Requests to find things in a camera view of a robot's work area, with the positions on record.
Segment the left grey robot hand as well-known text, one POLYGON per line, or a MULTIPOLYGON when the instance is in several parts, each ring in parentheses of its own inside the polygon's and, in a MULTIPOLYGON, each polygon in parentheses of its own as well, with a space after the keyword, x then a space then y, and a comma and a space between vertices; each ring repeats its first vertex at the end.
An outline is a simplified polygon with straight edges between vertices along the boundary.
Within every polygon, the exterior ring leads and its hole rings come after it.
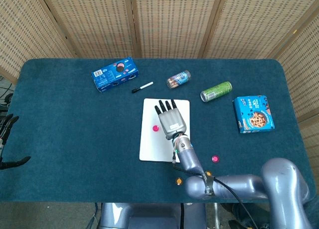
POLYGON ((2 157, 3 149, 7 143, 13 124, 18 119, 19 119, 18 116, 14 117, 13 114, 8 114, 5 117, 2 117, 0 120, 0 169, 1 170, 20 167, 26 164, 31 159, 31 156, 27 156, 19 161, 13 161, 13 162, 3 161, 3 157, 2 157))

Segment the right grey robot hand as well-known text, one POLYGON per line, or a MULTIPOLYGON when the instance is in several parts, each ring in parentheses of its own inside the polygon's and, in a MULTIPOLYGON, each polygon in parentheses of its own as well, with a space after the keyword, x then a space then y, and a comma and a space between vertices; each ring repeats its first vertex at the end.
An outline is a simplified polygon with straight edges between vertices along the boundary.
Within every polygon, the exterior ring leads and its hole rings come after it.
POLYGON ((155 110, 167 140, 186 132, 186 123, 173 99, 170 102, 159 100, 159 106, 156 105, 155 110))

